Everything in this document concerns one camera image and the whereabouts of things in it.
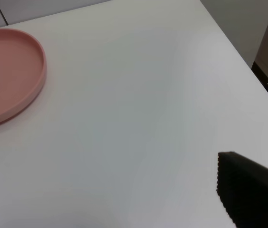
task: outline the white table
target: white table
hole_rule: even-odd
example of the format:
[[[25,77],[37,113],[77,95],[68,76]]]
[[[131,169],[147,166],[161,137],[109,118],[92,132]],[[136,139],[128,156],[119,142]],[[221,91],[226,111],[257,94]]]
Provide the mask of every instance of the white table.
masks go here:
[[[10,26],[48,78],[0,125],[0,228],[234,228],[217,152],[268,167],[268,94],[197,0],[112,0]]]

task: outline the table surface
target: table surface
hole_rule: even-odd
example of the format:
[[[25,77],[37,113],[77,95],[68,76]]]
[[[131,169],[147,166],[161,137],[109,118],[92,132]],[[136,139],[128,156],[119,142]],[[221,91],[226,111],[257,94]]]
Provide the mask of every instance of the table surface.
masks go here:
[[[234,228],[217,152],[268,167],[268,94],[198,0],[112,0],[9,26],[48,60],[0,125],[0,228]]]

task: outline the pink plate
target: pink plate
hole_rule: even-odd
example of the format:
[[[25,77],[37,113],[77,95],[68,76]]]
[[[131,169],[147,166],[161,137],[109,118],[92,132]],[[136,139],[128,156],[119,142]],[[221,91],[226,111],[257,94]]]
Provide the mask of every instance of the pink plate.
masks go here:
[[[46,78],[40,43],[14,29],[0,29],[0,123],[15,116],[39,94]]]

